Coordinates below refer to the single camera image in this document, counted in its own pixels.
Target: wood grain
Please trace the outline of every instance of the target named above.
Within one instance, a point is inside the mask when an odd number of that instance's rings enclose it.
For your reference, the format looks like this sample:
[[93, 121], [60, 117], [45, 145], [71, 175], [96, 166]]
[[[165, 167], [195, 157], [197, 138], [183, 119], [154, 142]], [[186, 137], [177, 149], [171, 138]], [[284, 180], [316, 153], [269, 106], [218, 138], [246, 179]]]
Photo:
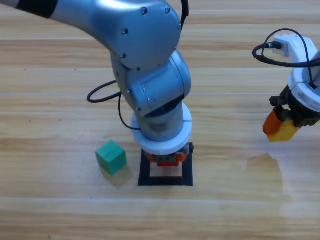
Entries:
[[[269, 98], [291, 70], [251, 53], [283, 27], [319, 46], [319, 1], [189, 1], [179, 50], [192, 77], [194, 187], [138, 187], [141, 150], [118, 102], [86, 101], [113, 80], [106, 49], [0, 7], [0, 240], [320, 239], [320, 125], [268, 142]], [[129, 122], [125, 101], [122, 112]], [[95, 158], [111, 139], [128, 159], [114, 176]]]

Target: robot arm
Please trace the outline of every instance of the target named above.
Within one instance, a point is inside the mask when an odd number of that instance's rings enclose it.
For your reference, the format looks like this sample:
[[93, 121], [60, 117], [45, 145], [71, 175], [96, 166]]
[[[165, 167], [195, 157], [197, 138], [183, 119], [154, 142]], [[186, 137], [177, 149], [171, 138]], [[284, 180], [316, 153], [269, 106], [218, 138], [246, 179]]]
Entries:
[[0, 0], [0, 3], [76, 27], [98, 40], [130, 70], [152, 70], [175, 51], [177, 13], [165, 0]]
[[[310, 38], [303, 37], [308, 57], [315, 64], [320, 57], [320, 51]], [[276, 35], [274, 43], [281, 48], [273, 52], [283, 57], [290, 57], [291, 63], [305, 63], [306, 49], [302, 39], [297, 34]], [[267, 117], [263, 131], [270, 142], [289, 141], [302, 127], [313, 126], [320, 120], [320, 66], [296, 67], [292, 70], [287, 87], [279, 96], [270, 98], [274, 107]]]
[[134, 111], [132, 134], [151, 155], [171, 155], [189, 141], [191, 90], [177, 46], [182, 20], [165, 0], [0, 0], [1, 4], [76, 27], [111, 54], [116, 82]]

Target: orange part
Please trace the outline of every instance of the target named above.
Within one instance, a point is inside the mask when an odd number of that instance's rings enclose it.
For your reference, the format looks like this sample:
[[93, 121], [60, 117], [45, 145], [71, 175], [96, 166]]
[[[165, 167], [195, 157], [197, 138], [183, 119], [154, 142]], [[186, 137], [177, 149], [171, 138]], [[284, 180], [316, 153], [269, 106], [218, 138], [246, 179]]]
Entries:
[[275, 109], [273, 109], [270, 115], [265, 120], [265, 123], [263, 125], [263, 132], [266, 135], [276, 134], [279, 132], [283, 123], [283, 121], [277, 118]]
[[152, 154], [146, 154], [145, 156], [146, 156], [146, 158], [147, 158], [151, 163], [154, 163], [154, 162], [155, 162], [154, 156], [153, 156]]
[[188, 157], [188, 154], [179, 154], [176, 156], [176, 160], [179, 162], [184, 162]]
[[176, 160], [176, 162], [158, 162], [156, 165], [158, 167], [177, 167], [179, 166], [179, 161]]

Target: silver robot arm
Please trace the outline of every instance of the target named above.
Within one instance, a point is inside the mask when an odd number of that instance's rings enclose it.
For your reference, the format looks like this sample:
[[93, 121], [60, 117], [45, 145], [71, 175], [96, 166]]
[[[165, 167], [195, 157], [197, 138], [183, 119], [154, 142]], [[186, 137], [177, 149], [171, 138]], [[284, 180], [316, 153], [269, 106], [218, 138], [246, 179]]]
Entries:
[[141, 148], [153, 155], [170, 155], [184, 147], [191, 136], [191, 130], [187, 135], [185, 130], [191, 115], [185, 119], [189, 110], [182, 100], [190, 93], [191, 77], [177, 50], [181, 22], [165, 0], [0, 3], [76, 27], [99, 41], [110, 51], [116, 82], [134, 111], [132, 124], [140, 133], [132, 133]]

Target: cable connector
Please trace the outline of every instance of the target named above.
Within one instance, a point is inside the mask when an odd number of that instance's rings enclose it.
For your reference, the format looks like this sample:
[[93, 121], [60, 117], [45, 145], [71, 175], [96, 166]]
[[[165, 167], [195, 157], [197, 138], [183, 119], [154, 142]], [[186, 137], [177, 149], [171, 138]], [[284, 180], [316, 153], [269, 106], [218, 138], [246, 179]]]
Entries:
[[282, 48], [282, 44], [281, 44], [281, 42], [278, 42], [278, 41], [267, 42], [266, 43], [266, 48], [267, 49], [278, 49], [278, 50], [280, 50]]

